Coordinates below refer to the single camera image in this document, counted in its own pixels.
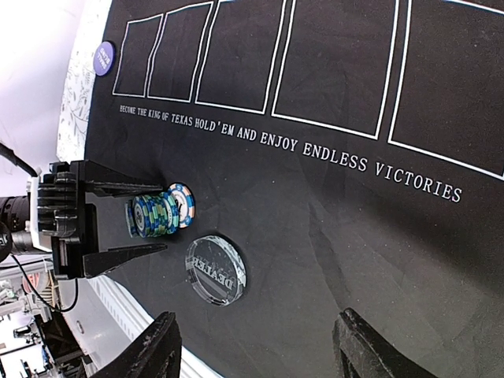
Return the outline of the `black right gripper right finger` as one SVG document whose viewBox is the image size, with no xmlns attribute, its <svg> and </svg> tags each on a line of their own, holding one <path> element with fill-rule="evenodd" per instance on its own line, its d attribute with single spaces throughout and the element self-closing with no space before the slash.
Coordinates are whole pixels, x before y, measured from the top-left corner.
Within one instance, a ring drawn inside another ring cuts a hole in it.
<svg viewBox="0 0 504 378">
<path fill-rule="evenodd" d="M 332 340 L 337 377 L 435 377 L 395 349 L 351 308 L 336 318 Z"/>
</svg>

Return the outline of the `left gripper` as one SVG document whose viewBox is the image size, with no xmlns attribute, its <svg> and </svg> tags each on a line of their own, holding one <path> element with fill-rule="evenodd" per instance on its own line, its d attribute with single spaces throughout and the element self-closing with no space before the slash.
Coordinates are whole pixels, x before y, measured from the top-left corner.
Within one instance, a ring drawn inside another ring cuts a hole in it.
<svg viewBox="0 0 504 378">
<path fill-rule="evenodd" d="M 98 197 L 124 197 L 158 193 L 164 189 L 96 162 L 72 161 L 50 165 L 37 189 L 37 225 L 50 238 L 54 271 L 58 278 L 94 278 L 136 258 L 163 251 L 165 243 L 124 246 L 89 254 L 91 214 L 86 192 Z"/>
</svg>

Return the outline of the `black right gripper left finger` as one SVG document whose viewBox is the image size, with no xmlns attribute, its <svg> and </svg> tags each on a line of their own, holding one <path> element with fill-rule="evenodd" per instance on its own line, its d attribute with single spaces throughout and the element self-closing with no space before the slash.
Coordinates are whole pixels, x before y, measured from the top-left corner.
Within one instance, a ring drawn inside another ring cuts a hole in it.
<svg viewBox="0 0 504 378">
<path fill-rule="evenodd" d="M 179 377 L 182 338 L 176 314 L 161 313 L 117 358 L 93 377 Z"/>
</svg>

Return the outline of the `blue green chip stack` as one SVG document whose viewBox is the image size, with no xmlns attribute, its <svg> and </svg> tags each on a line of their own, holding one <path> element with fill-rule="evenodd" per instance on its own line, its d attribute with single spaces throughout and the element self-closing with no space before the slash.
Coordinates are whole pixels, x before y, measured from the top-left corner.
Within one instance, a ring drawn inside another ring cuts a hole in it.
<svg viewBox="0 0 504 378">
<path fill-rule="evenodd" d="M 176 200 L 167 192 L 137 195 L 124 204 L 125 219 L 132 238 L 153 238 L 174 234 L 180 226 Z"/>
</svg>

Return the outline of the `blue white poker chip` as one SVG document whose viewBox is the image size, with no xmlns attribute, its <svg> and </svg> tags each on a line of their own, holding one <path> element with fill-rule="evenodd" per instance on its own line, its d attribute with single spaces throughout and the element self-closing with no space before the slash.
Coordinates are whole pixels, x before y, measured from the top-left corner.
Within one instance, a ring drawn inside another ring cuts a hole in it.
<svg viewBox="0 0 504 378">
<path fill-rule="evenodd" d="M 195 198 L 183 183 L 172 183 L 168 193 L 175 199 L 179 210 L 179 228 L 188 228 L 195 219 Z"/>
</svg>

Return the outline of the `clear dealer button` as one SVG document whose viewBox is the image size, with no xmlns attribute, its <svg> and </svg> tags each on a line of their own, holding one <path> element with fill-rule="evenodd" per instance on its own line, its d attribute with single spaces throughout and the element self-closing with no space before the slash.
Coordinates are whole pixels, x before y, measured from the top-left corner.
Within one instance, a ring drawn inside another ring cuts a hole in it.
<svg viewBox="0 0 504 378">
<path fill-rule="evenodd" d="M 206 235 L 187 248 L 185 268 L 195 292 L 209 304 L 229 306 L 246 289 L 246 265 L 227 238 Z"/>
</svg>

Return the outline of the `purple small blind button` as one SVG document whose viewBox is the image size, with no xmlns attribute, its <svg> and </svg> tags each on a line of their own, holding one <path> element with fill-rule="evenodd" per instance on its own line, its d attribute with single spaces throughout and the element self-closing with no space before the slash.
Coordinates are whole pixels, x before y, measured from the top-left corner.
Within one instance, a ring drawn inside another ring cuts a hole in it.
<svg viewBox="0 0 504 378">
<path fill-rule="evenodd" d="M 94 52 L 93 69 L 97 76 L 105 76 L 113 67 L 115 47 L 109 41 L 103 41 Z"/>
</svg>

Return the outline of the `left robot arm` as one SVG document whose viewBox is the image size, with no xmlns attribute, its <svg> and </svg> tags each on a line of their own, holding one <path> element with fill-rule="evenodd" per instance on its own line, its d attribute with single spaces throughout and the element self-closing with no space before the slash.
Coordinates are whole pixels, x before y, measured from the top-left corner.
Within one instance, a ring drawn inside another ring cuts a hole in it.
<svg viewBox="0 0 504 378">
<path fill-rule="evenodd" d="M 148 243 L 102 251 L 98 242 L 97 210 L 89 193 L 100 197 L 159 194 L 163 186 L 127 176 L 93 161 L 55 162 L 46 175 L 23 161 L 30 175 L 25 196 L 1 200 L 1 258 L 10 255 L 50 255 L 54 275 L 62 279 L 91 279 L 136 258 L 165 250 Z M 182 338 L 176 315 L 159 315 L 98 377 L 178 377 Z"/>
</svg>

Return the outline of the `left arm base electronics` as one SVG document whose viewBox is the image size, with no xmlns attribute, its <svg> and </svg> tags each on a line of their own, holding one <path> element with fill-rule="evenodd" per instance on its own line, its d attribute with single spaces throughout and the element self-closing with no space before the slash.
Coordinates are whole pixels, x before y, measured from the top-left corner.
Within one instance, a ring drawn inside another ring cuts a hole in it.
<svg viewBox="0 0 504 378">
<path fill-rule="evenodd" d="M 90 377 L 97 372 L 59 307 L 51 271 L 1 279 L 1 376 Z"/>
</svg>

